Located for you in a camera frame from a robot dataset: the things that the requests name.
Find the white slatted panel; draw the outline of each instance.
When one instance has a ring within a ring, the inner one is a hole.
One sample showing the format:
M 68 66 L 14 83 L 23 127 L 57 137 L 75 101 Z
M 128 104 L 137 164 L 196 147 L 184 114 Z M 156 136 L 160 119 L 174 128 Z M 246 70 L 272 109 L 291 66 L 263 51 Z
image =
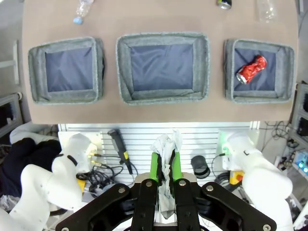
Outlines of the white slatted panel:
M 211 167 L 211 162 L 216 156 L 218 136 L 221 129 L 254 128 L 258 129 L 258 122 L 218 122 L 218 123 L 133 123 L 133 124 L 61 124 L 63 131 L 99 131 L 102 134 L 102 154 L 118 156 L 114 150 L 111 137 L 107 132 L 111 129 L 119 129 L 131 162 L 139 173 L 150 171 L 152 151 L 150 146 L 155 139 L 162 134 L 172 134 L 173 129 L 178 129 L 183 136 L 183 146 L 180 151 L 182 172 L 193 173 L 190 164 L 191 158 L 203 155 Z M 110 166 L 118 166 L 119 159 L 105 157 L 103 160 Z M 198 180 L 203 185 L 215 179 L 211 173 L 204 180 Z M 119 182 L 130 184 L 132 176 L 125 168 L 118 175 Z

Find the plastic bottle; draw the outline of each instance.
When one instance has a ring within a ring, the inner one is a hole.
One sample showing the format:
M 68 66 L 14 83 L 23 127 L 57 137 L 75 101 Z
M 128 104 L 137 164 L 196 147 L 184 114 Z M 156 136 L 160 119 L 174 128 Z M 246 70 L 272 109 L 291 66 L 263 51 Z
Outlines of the plastic bottle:
M 276 7 L 273 0 L 257 0 L 259 20 L 269 23 L 276 18 Z
M 91 5 L 94 2 L 94 0 L 79 0 L 80 3 L 77 8 L 77 17 L 74 18 L 74 23 L 76 24 L 82 24 L 84 17 L 87 16 L 88 12 L 90 11 Z

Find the red can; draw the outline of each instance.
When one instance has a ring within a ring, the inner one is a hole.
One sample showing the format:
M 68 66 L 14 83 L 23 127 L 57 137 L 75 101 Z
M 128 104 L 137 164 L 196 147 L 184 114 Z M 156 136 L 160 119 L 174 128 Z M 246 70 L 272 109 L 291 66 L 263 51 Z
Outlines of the red can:
M 253 63 L 243 66 L 236 74 L 237 79 L 243 83 L 250 83 L 260 71 L 267 66 L 267 61 L 262 55 L 258 55 Z

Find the screw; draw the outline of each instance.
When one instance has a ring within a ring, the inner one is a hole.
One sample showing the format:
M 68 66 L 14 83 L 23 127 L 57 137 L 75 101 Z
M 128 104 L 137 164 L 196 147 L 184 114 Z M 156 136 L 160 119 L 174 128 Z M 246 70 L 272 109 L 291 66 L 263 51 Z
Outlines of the screw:
M 266 225 L 263 225 L 263 230 L 264 231 L 270 231 L 271 230 L 271 226 L 266 224 Z
M 147 187 L 151 187 L 151 186 L 152 186 L 152 182 L 148 181 L 148 182 L 146 182 L 145 185 L 146 185 Z
M 180 180 L 180 181 L 179 181 L 179 185 L 180 185 L 180 186 L 185 186 L 185 185 L 186 185 L 186 182 L 185 182 L 184 180 Z
M 212 185 L 208 185 L 208 186 L 206 187 L 206 190 L 209 191 L 209 192 L 211 192 L 211 191 L 214 190 L 214 188 L 213 188 Z
M 123 187 L 119 188 L 119 193 L 123 193 L 123 192 L 125 192 L 125 188 L 123 188 Z

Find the table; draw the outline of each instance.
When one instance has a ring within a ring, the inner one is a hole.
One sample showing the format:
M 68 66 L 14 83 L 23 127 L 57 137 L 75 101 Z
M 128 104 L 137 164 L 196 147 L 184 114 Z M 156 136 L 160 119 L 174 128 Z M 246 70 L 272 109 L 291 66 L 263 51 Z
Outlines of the table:
M 215 0 L 96 0 L 83 25 L 73 24 L 78 0 L 27 0 L 23 19 L 26 92 L 34 123 L 133 123 L 287 120 L 292 102 L 235 104 L 224 97 L 223 43 L 245 38 L 290 45 L 298 53 L 294 0 L 276 1 L 277 20 L 261 23 L 255 0 L 235 0 L 231 10 Z M 116 40 L 138 32 L 198 31 L 208 35 L 211 49 L 209 97 L 196 103 L 128 106 L 121 101 L 116 76 Z M 88 105 L 34 104 L 27 52 L 44 42 L 93 36 L 104 44 L 106 71 L 101 100 Z

